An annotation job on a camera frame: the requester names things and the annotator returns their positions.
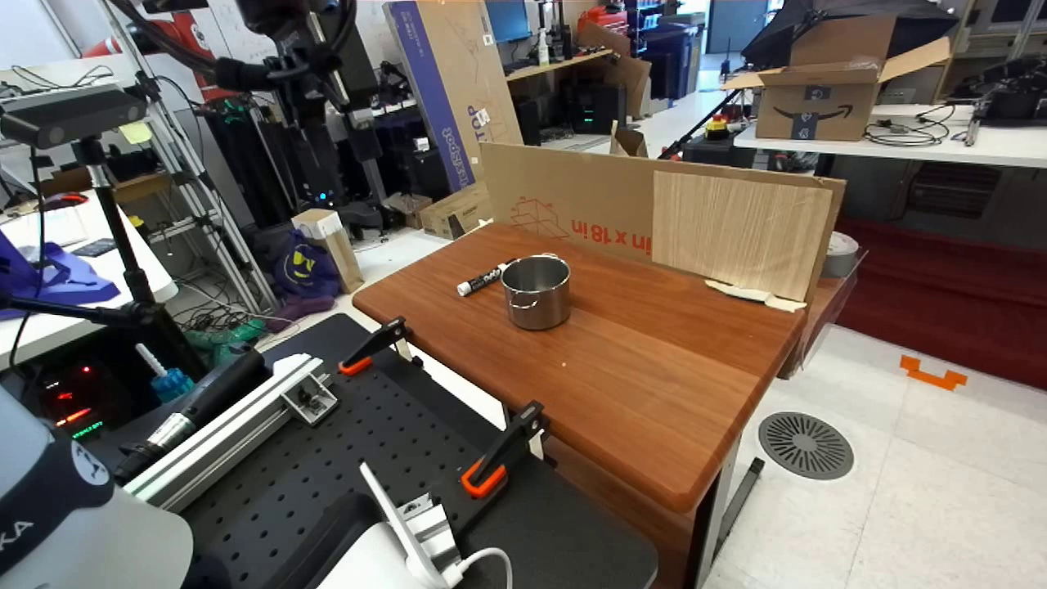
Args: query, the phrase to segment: metal pot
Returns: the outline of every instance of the metal pot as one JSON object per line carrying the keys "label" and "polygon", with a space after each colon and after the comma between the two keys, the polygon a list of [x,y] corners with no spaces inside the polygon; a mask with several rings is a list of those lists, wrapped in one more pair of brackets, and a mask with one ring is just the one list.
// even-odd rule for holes
{"label": "metal pot", "polygon": [[520,329],[552,329],[570,318],[570,266],[531,255],[499,273],[505,308]]}

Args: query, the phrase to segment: blue object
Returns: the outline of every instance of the blue object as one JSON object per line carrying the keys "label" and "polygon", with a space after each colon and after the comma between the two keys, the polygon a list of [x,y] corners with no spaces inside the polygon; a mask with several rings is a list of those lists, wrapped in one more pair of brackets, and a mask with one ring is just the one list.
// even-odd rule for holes
{"label": "blue object", "polygon": [[183,369],[168,369],[164,376],[154,376],[150,386],[159,402],[170,402],[170,398],[191,393],[197,384]]}
{"label": "blue object", "polygon": [[444,81],[438,77],[438,66],[432,59],[432,46],[429,46],[419,6],[412,0],[391,0],[387,9],[400,35],[405,66],[412,68],[417,94],[424,110],[429,131],[438,145],[438,155],[442,155],[438,160],[444,162],[447,186],[453,193],[459,193],[472,186],[473,178],[461,147],[461,135],[453,113]]}
{"label": "blue object", "polygon": [[26,255],[0,233],[0,289],[9,297],[23,302],[48,302],[48,305],[90,305],[120,293],[111,281],[99,277],[95,267],[58,246],[45,243],[39,257],[45,257],[41,273],[36,273]]}
{"label": "blue object", "polygon": [[531,39],[522,0],[489,0],[489,20],[497,46]]}

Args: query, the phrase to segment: storage box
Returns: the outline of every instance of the storage box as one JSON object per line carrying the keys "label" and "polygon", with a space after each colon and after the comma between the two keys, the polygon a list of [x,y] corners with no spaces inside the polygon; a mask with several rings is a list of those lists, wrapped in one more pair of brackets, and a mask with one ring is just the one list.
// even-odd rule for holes
{"label": "storage box", "polygon": [[892,20],[828,20],[796,39],[785,68],[742,71],[725,87],[763,92],[755,137],[858,140],[881,86],[951,59],[946,35],[888,59],[891,35]]}
{"label": "storage box", "polygon": [[615,122],[615,129],[613,129],[613,155],[648,160],[646,131]]}
{"label": "storage box", "polygon": [[290,227],[303,240],[329,252],[345,291],[357,291],[364,286],[364,273],[357,266],[350,233],[341,227],[341,216],[333,210],[303,210],[290,220]]}

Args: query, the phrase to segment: monitor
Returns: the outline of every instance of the monitor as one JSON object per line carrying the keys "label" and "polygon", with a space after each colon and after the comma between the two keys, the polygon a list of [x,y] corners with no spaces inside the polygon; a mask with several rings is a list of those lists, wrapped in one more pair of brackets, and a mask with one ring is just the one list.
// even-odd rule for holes
{"label": "monitor", "polygon": [[489,0],[489,20],[497,46],[531,39],[522,0]]}

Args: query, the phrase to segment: red carpet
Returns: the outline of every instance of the red carpet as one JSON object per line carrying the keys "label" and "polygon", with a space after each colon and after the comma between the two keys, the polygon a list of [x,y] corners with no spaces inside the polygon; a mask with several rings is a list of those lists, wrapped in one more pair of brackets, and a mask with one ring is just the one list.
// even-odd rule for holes
{"label": "red carpet", "polygon": [[1047,388],[1047,255],[844,227],[869,249],[842,325]]}

